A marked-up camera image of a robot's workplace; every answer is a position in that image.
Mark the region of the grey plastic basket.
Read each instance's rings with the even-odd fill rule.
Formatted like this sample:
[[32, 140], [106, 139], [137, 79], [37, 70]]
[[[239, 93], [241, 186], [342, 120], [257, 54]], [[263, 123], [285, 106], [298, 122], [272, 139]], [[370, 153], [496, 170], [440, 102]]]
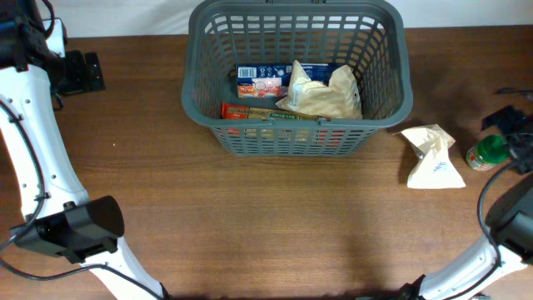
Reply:
[[[337, 63], [351, 68], [363, 117], [316, 121], [225, 119], [222, 105], [274, 108], [240, 98], [253, 63]], [[189, 19], [182, 106], [230, 153], [345, 157], [377, 130], [401, 123], [413, 93], [400, 13], [385, 1], [205, 1]]]

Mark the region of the green-lidded jar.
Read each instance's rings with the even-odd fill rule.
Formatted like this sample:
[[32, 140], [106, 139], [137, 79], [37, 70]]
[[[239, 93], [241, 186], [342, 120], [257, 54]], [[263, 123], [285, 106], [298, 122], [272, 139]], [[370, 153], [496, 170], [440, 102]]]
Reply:
[[488, 171], [508, 158], [506, 139], [501, 135], [483, 138], [466, 153], [466, 163], [476, 171]]

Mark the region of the blue and white carton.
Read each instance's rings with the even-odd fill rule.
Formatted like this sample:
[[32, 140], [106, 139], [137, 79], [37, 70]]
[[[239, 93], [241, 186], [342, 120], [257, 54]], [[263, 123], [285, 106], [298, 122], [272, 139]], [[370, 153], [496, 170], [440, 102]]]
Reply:
[[[329, 82], [335, 63], [302, 63], [302, 68], [313, 81]], [[292, 74], [291, 63], [236, 65], [237, 95], [240, 98], [283, 98], [288, 93]]]

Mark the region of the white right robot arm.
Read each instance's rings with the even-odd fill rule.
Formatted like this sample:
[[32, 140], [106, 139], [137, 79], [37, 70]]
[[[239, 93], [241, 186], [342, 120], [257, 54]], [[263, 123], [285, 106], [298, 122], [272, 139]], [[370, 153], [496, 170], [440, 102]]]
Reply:
[[[476, 204], [482, 235], [440, 271], [405, 284], [398, 299], [474, 299], [496, 280], [532, 264], [532, 117], [507, 106], [485, 117], [481, 127], [500, 131], [480, 140], [465, 157], [476, 171], [496, 170]], [[510, 171], [522, 179], [485, 212], [490, 188]]]

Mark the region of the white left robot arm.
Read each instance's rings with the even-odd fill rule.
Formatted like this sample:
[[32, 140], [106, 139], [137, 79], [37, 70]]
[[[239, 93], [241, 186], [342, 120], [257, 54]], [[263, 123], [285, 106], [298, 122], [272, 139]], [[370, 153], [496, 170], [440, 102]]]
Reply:
[[93, 200], [79, 181], [55, 114], [63, 98], [102, 91], [93, 52], [67, 51], [61, 19], [43, 19], [34, 0], [1, 4], [1, 133], [14, 167], [24, 221], [8, 243], [65, 258], [119, 299], [166, 299], [128, 247], [117, 201]]

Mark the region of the beige paper bag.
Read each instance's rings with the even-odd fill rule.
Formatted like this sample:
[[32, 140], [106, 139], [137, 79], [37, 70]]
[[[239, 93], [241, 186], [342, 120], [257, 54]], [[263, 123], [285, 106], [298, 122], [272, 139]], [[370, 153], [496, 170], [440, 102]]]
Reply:
[[462, 176], [453, 166], [449, 148], [456, 140], [438, 124], [410, 127], [399, 132], [418, 158], [407, 178], [412, 189], [464, 188]]

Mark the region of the red spaghetti packet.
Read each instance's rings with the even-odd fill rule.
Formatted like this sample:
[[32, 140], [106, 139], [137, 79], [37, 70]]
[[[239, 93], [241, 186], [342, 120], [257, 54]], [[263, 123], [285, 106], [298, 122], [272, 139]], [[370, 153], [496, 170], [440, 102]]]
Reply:
[[[266, 120], [290, 120], [290, 121], [319, 121], [327, 120], [330, 121], [330, 118], [319, 117], [319, 116], [309, 116], [305, 114], [300, 114], [296, 112], [289, 112], [280, 109], [268, 109], [260, 107], [246, 107], [239, 106], [235, 104], [229, 104], [224, 102], [222, 104], [222, 118], [223, 119], [260, 119], [262, 121]], [[236, 138], [241, 135], [238, 128], [227, 128], [227, 134], [231, 138]], [[306, 143], [309, 139], [309, 134], [311, 132], [307, 129], [297, 129], [295, 131], [295, 137], [291, 137], [292, 130], [282, 129], [279, 133], [279, 138], [282, 141], [291, 141], [299, 143]], [[274, 130], [273, 129], [254, 129], [254, 128], [245, 128], [243, 129], [242, 136], [244, 138], [262, 138], [267, 141], [274, 140]]]

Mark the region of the clear bag of rice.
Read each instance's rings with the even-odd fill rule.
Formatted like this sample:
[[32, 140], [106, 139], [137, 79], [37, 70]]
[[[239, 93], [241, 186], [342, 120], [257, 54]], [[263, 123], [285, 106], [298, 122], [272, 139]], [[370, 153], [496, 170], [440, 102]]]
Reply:
[[295, 60], [287, 96], [279, 100], [280, 109], [324, 118], [363, 119], [356, 78], [348, 65], [335, 69], [329, 83], [312, 80]]

